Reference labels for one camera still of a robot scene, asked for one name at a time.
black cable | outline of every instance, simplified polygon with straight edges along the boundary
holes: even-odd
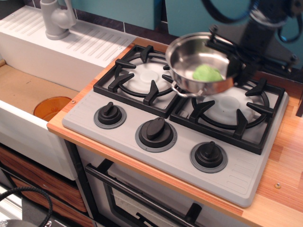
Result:
[[[39,225],[39,227],[45,227],[45,225],[47,224],[47,222],[48,222],[48,220],[51,217],[52,212],[53,212],[53,204],[52,204],[51,198],[49,197],[49,195],[45,191],[43,191],[41,189],[38,189],[38,188],[33,188],[33,187],[18,187],[18,188],[13,188],[11,190],[8,190],[8,191],[0,194],[0,201],[2,201],[6,197],[8,197],[8,196],[10,196],[10,195],[12,195],[14,193],[24,192],[24,191],[38,192],[38,193],[42,194],[47,199],[48,204],[49,204],[48,213],[47,213],[45,219],[43,220],[43,222],[41,223],[41,225]]]
[[[286,37],[282,36],[282,28],[278,29],[279,39],[283,43],[292,43],[292,42],[298,40],[298,38],[300,38],[302,30],[303,30],[303,21],[302,21],[302,15],[301,14],[297,16],[297,23],[298,23],[299,32],[295,37],[290,38],[290,39],[287,39]]]
[[[250,14],[250,11],[259,2],[259,0],[250,0],[250,5],[249,5],[248,9],[241,16],[239,16],[238,18],[229,18],[229,17],[223,15],[216,8],[216,6],[213,5],[211,0],[201,0],[201,1],[204,4],[204,7],[206,8],[207,12],[213,17],[213,19],[215,19],[221,23],[225,23],[225,24],[231,24],[231,23],[235,23],[240,20],[243,20]]]

oven door handle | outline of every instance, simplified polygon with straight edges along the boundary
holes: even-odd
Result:
[[[195,224],[196,219],[198,218],[202,208],[196,203],[193,203],[189,211],[187,212],[185,218],[175,214],[171,210],[163,207],[162,205],[158,204],[155,201],[152,201],[148,197],[144,196],[142,193],[132,189],[128,185],[118,181],[117,179],[108,175],[107,171],[112,166],[113,162],[105,159],[97,168],[94,167],[92,164],[87,164],[85,167],[85,172],[89,173],[90,175],[94,176],[95,178],[101,180],[102,182],[106,183],[110,187],[117,189],[118,191],[122,192],[123,194],[129,196],[130,198],[141,202],[142,204],[148,206],[152,210],[157,211],[158,213],[162,214],[163,216],[169,218],[173,222],[184,226],[184,227],[199,227]]]

teal wall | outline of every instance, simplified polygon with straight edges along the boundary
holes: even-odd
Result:
[[[162,0],[72,0],[85,12],[154,30],[161,20]]]
[[[213,4],[229,17],[237,17],[245,11],[250,0],[212,0]],[[182,36],[194,32],[207,32],[212,24],[220,24],[208,14],[201,0],[165,0],[169,33]],[[283,29],[286,37],[297,33],[296,20],[289,19]],[[303,65],[303,34],[293,44],[283,44],[300,58],[296,68]]]

gray faucet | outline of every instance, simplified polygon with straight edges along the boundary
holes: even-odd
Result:
[[[63,39],[69,34],[69,28],[77,20],[71,7],[71,0],[65,0],[66,9],[60,9],[58,0],[41,0],[42,16],[46,27],[46,37],[52,40]]]

orange bowl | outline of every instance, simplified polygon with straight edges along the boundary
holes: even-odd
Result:
[[[34,116],[50,121],[69,102],[70,98],[64,96],[52,97],[40,102],[34,109]]]

